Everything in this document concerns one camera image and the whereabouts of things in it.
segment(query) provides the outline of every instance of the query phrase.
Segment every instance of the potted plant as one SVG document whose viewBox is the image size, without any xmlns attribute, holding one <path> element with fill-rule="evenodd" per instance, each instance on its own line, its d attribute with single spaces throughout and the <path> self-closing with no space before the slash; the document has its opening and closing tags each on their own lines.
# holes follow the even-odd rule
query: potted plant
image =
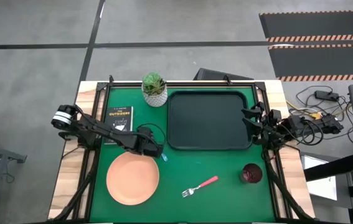
<svg viewBox="0 0 353 224">
<path fill-rule="evenodd" d="M 156 72 L 150 72 L 143 77 L 141 90 L 144 100 L 150 106 L 162 106 L 168 98 L 165 81 Z"/>
</svg>

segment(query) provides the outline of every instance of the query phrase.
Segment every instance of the pink fork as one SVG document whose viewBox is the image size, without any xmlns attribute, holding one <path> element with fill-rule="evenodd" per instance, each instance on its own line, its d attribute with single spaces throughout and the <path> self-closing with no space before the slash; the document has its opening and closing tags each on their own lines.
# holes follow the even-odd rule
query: pink fork
<svg viewBox="0 0 353 224">
<path fill-rule="evenodd" d="M 197 187 L 194 187 L 194 188 L 187 189 L 187 190 L 183 191 L 182 192 L 182 196 L 183 197 L 187 197 L 189 195 L 192 195 L 195 190 L 200 189 L 201 187 L 204 187 L 206 185 L 209 185 L 209 184 L 211 184 L 211 183 L 213 183 L 213 182 L 215 182 L 217 180 L 218 180 L 218 176 L 211 177 L 211 179 L 205 181 L 204 183 L 198 185 Z"/>
</svg>

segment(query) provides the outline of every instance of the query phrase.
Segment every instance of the wooden table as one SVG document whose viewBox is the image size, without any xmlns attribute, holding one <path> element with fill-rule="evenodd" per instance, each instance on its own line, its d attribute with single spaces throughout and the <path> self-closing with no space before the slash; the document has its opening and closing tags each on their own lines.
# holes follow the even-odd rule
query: wooden table
<svg viewBox="0 0 353 224">
<path fill-rule="evenodd" d="M 219 82 L 219 81 L 197 81 L 197 82 Z M 240 81 L 240 82 L 265 82 L 266 92 L 268 97 L 269 106 L 271 109 L 280 110 L 283 118 L 289 116 L 286 99 L 284 96 L 283 86 L 279 80 L 255 80 L 255 81 Z M 93 101 L 96 93 L 97 81 L 81 82 L 78 89 L 76 104 L 81 107 L 84 113 L 91 114 L 93 108 Z M 101 109 L 103 106 L 103 97 L 100 98 L 97 111 L 97 119 L 100 119 Z M 77 146 L 76 141 L 69 141 L 64 148 L 64 154 L 75 149 Z M 77 149 L 75 152 L 67 155 L 60 164 L 59 174 L 57 176 L 56 186 L 50 206 L 48 218 L 56 217 L 66 206 L 75 193 L 78 187 L 78 180 L 80 176 L 82 158 L 84 149 Z M 94 152 L 91 152 L 90 160 L 93 159 Z M 314 217 L 314 210 L 309 196 L 309 191 L 306 185 L 306 179 L 303 172 L 301 158 L 299 152 L 290 147 L 284 147 L 280 150 L 280 158 L 285 176 L 287 189 L 292 194 L 294 199 L 303 208 L 303 210 L 310 216 Z M 286 217 L 284 202 L 280 191 L 276 190 L 278 205 L 280 209 L 280 216 Z M 80 206 L 80 217 L 83 217 L 85 212 L 85 202 L 87 198 L 87 190 L 84 192 Z"/>
</svg>

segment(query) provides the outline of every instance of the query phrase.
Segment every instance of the gray floor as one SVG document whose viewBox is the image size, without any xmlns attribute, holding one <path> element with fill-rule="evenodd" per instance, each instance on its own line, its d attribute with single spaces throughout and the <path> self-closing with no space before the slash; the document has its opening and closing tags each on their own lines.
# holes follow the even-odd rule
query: gray floor
<svg viewBox="0 0 353 224">
<path fill-rule="evenodd" d="M 0 44 L 88 43 L 98 2 L 0 0 Z M 265 39 L 261 12 L 348 9 L 353 9 L 353 0 L 107 1 L 96 43 L 258 41 Z M 0 189 L 0 223 L 46 219 L 64 144 L 50 120 L 58 105 L 73 103 L 84 56 L 85 49 L 0 50 L 0 146 L 28 154 L 25 164 L 9 164 L 16 180 L 3 181 Z M 275 79 L 266 47 L 195 47 L 95 49 L 87 80 L 107 80 L 110 74 L 116 80 L 140 80 L 151 71 L 168 80 L 190 80 L 200 67 Z M 330 85 L 345 95 L 351 83 L 283 86 L 287 99 L 302 106 L 294 96 L 308 85 Z M 344 126 L 349 127 L 347 120 Z M 334 157 L 353 153 L 346 137 L 301 148 Z M 318 218 L 345 217 L 347 222 L 341 209 L 326 213 L 327 207 L 314 204 Z"/>
</svg>

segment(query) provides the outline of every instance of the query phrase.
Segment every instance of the book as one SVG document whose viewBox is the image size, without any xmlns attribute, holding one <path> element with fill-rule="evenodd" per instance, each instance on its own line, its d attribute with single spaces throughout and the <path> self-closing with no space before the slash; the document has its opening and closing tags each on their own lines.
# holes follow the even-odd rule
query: book
<svg viewBox="0 0 353 224">
<path fill-rule="evenodd" d="M 105 123 L 120 131 L 132 131 L 133 107 L 108 108 Z M 105 138 L 104 144 L 115 144 L 111 139 Z"/>
</svg>

